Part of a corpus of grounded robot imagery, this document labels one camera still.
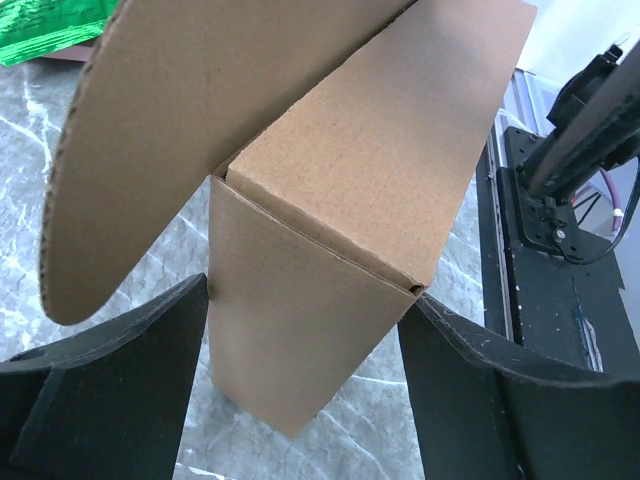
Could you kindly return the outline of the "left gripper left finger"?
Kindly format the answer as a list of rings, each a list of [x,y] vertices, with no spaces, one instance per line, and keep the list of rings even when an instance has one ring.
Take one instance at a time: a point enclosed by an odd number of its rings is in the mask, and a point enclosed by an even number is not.
[[[2,478],[172,478],[207,308],[193,275],[2,362]]]

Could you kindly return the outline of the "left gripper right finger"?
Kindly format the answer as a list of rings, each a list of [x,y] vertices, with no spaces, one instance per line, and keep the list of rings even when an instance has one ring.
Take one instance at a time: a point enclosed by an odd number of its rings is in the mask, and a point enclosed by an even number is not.
[[[639,379],[546,357],[433,298],[398,325],[429,479],[635,479]]]

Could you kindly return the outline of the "brown cardboard box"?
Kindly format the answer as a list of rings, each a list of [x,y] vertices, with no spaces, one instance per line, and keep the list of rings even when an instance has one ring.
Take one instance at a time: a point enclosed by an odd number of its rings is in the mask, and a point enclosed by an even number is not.
[[[210,185],[215,385],[289,437],[431,284],[523,1],[121,1],[49,180],[47,316],[88,319]]]

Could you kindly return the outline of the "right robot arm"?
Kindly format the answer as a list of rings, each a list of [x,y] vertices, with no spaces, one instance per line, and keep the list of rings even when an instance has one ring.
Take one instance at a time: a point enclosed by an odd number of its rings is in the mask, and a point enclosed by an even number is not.
[[[621,53],[611,46],[561,90],[557,128],[520,167],[530,197],[566,199],[599,169],[639,155],[639,47],[617,64]]]

